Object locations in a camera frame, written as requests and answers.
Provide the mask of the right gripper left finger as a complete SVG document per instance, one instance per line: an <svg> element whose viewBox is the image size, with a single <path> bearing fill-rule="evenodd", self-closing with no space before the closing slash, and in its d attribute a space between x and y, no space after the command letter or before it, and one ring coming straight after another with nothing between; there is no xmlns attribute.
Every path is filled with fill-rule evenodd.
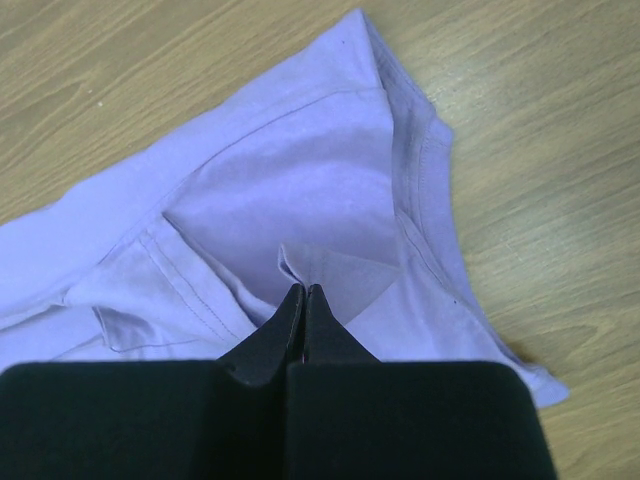
<svg viewBox="0 0 640 480"><path fill-rule="evenodd" d="M29 363L1 377L5 479L278 479L305 290L216 361Z"/></svg>

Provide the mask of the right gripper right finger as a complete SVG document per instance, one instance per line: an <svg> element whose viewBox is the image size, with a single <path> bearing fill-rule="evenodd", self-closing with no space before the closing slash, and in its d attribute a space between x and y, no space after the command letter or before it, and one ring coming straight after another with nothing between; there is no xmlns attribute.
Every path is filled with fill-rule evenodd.
<svg viewBox="0 0 640 480"><path fill-rule="evenodd" d="M320 286L287 371L291 479L553 479L531 394L488 361L382 362L334 317Z"/></svg>

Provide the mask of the purple t shirt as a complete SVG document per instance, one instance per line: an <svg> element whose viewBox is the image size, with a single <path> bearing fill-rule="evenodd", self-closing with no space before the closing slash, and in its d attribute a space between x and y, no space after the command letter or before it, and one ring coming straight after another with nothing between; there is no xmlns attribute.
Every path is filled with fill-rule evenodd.
<svg viewBox="0 0 640 480"><path fill-rule="evenodd" d="M361 10L212 111L1 229L1 365L215 359L295 283L386 361L488 360L568 388L479 306L451 129Z"/></svg>

